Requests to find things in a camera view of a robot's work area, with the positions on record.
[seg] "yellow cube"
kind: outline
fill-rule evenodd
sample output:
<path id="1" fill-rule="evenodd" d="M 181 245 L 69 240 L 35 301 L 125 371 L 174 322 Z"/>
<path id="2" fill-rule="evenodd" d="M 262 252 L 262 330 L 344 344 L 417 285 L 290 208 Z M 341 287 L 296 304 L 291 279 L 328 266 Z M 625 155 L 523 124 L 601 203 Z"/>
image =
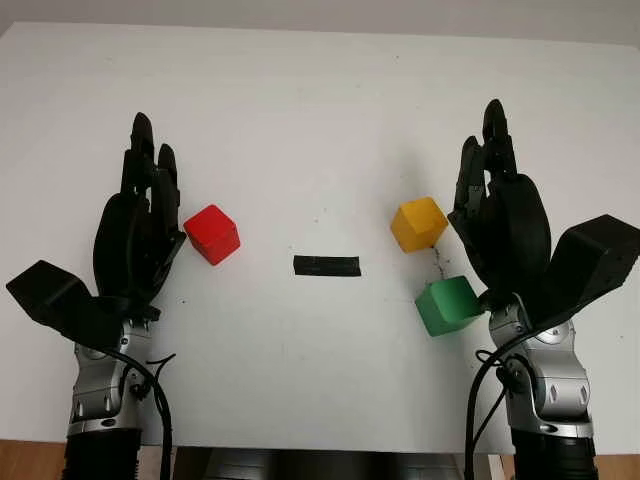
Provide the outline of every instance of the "yellow cube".
<path id="1" fill-rule="evenodd" d="M 405 253 L 433 247 L 449 222 L 431 197 L 400 205 L 391 231 Z"/>

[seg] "black cable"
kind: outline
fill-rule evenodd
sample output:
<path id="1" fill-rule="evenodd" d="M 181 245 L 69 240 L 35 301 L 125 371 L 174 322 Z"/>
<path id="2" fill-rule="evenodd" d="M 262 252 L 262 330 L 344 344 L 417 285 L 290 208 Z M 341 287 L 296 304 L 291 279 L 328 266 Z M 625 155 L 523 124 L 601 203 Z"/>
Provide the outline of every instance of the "black cable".
<path id="1" fill-rule="evenodd" d="M 167 402 L 167 397 L 164 394 L 164 390 L 162 390 L 160 383 L 158 382 L 158 378 L 149 370 L 147 370 L 144 365 L 128 355 L 110 348 L 100 351 L 115 358 L 116 360 L 120 360 L 121 362 L 130 365 L 131 368 L 135 368 L 153 387 L 154 397 L 156 399 L 156 407 L 158 407 L 158 413 L 160 414 L 160 419 L 162 420 L 162 458 L 160 462 L 160 480 L 170 480 L 171 447 L 173 443 L 171 435 L 171 412 L 169 411 L 169 403 Z"/>
<path id="2" fill-rule="evenodd" d="M 491 352 L 489 350 L 480 349 L 480 350 L 476 350 L 475 351 L 475 356 L 476 356 L 476 358 L 478 359 L 479 362 L 486 363 L 487 359 L 491 356 Z M 501 358 L 499 358 L 495 362 L 493 362 L 493 364 L 491 366 L 492 367 L 496 367 L 498 369 L 502 369 L 502 371 L 506 371 L 505 362 L 503 362 Z M 482 424 L 480 425 L 480 428 L 478 428 L 478 431 L 476 432 L 475 436 L 473 437 L 473 448 L 474 448 L 474 450 L 475 450 L 476 445 L 478 444 L 478 440 L 480 439 L 480 436 L 482 435 L 482 432 L 484 431 L 485 428 L 487 428 L 487 425 L 489 424 L 489 421 L 491 420 L 491 417 L 493 417 L 493 414 L 495 413 L 495 411 L 500 406 L 500 402 L 502 402 L 502 399 L 504 398 L 506 393 L 507 393 L 507 388 L 503 387 L 502 392 L 500 392 L 500 395 L 498 395 L 498 399 L 495 401 L 495 403 L 493 404 L 493 406 L 489 410 L 489 413 L 484 417 L 484 420 L 482 421 Z"/>
<path id="3" fill-rule="evenodd" d="M 465 431 L 465 445 L 464 445 L 464 478 L 465 480 L 474 480 L 473 472 L 473 451 L 475 450 L 474 443 L 474 420 L 476 414 L 476 400 L 478 399 L 478 391 L 482 380 L 487 375 L 487 372 L 494 366 L 496 361 L 501 359 L 509 350 L 518 346 L 520 343 L 528 340 L 531 337 L 540 335 L 549 327 L 539 328 L 528 333 L 523 333 L 517 337 L 512 338 L 507 343 L 497 348 L 495 352 L 489 355 L 482 365 L 478 369 L 473 382 L 471 383 L 471 390 L 469 391 L 469 400 L 467 402 L 467 419 L 466 419 L 466 431 Z"/>
<path id="4" fill-rule="evenodd" d="M 171 355 L 168 355 L 167 357 L 161 359 L 161 360 L 152 360 L 149 361 L 147 360 L 147 365 L 159 365 L 158 368 L 156 369 L 156 374 L 155 374 L 155 378 L 156 378 L 156 382 L 160 382 L 160 372 L 162 371 L 162 369 L 164 368 L 164 366 L 169 363 L 169 361 L 171 361 L 174 357 L 176 356 L 175 353 L 172 353 Z M 153 390 L 153 400 L 156 403 L 156 408 L 158 409 L 158 412 L 161 411 L 162 409 L 162 404 L 160 403 L 159 399 L 158 399 L 158 392 L 154 389 Z"/>
<path id="5" fill-rule="evenodd" d="M 500 395 L 498 395 L 498 399 L 493 404 L 493 407 L 491 407 L 491 410 L 489 410 L 489 413 L 487 413 L 487 416 L 484 417 L 484 420 L 482 421 L 482 424 L 480 425 L 480 428 L 478 428 L 478 431 L 476 432 L 476 436 L 473 437 L 473 449 L 474 450 L 476 449 L 476 445 L 478 444 L 478 440 L 480 440 L 480 435 L 482 435 L 482 432 L 484 432 L 484 429 L 487 428 L 487 425 L 489 424 L 489 420 L 491 420 L 491 417 L 493 417 L 493 414 L 496 413 L 496 410 L 500 406 L 500 402 L 502 402 L 502 399 L 504 398 L 504 396 L 506 394 L 507 394 L 507 388 L 503 387 L 502 388 L 502 392 L 500 392 Z"/>

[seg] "cube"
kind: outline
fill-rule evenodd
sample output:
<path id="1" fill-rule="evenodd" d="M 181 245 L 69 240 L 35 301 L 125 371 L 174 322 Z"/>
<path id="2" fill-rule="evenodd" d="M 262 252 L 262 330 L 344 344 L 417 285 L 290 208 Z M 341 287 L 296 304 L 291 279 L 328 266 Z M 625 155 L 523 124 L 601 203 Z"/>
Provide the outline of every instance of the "cube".
<path id="1" fill-rule="evenodd" d="M 400 205 L 391 231 L 405 253 L 433 247 L 449 222 L 431 197 Z"/>
<path id="2" fill-rule="evenodd" d="M 478 297 L 464 276 L 427 285 L 416 306 L 432 337 L 461 330 L 482 314 Z"/>
<path id="3" fill-rule="evenodd" d="M 184 222 L 191 243 L 209 263 L 217 265 L 240 246 L 236 224 L 215 205 Z"/>

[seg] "robotic hand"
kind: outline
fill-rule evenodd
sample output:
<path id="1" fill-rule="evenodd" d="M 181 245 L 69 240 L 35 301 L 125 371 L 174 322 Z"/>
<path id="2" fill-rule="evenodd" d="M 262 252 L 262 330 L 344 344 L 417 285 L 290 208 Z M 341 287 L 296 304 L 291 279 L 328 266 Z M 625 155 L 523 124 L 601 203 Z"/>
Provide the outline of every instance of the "robotic hand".
<path id="1" fill-rule="evenodd" d="M 137 407 L 151 388 L 163 423 L 160 475 L 169 479 L 171 416 L 158 383 L 164 361 L 155 375 L 142 364 L 151 342 L 149 324 L 160 315 L 149 303 L 186 237 L 178 229 L 179 204 L 173 151 L 162 145 L 154 163 L 151 122 L 138 113 L 120 192 L 107 202 L 94 243 L 99 296 L 42 260 L 7 284 L 33 320 L 76 342 L 80 371 L 67 432 L 66 480 L 136 477 L 142 433 Z"/>
<path id="2" fill-rule="evenodd" d="M 498 100 L 487 106 L 484 145 L 462 148 L 449 220 L 488 290 L 498 347 L 469 394 L 465 479 L 473 479 L 475 401 L 489 368 L 499 365 L 518 480 L 597 479 L 589 382 L 574 353 L 571 318 L 623 284 L 640 253 L 640 230 L 609 215 L 568 229 L 551 257 L 549 222 L 533 181 L 518 173 Z M 488 193 L 485 170 L 491 181 Z"/>

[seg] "black tape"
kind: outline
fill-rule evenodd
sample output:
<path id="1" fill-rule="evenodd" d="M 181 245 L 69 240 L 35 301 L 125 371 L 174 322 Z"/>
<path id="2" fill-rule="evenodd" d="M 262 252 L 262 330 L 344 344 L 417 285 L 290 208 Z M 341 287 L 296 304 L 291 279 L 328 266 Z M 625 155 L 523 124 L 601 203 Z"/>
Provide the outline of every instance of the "black tape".
<path id="1" fill-rule="evenodd" d="M 295 255 L 293 270 L 296 275 L 324 277 L 360 277 L 360 257 L 309 257 Z"/>

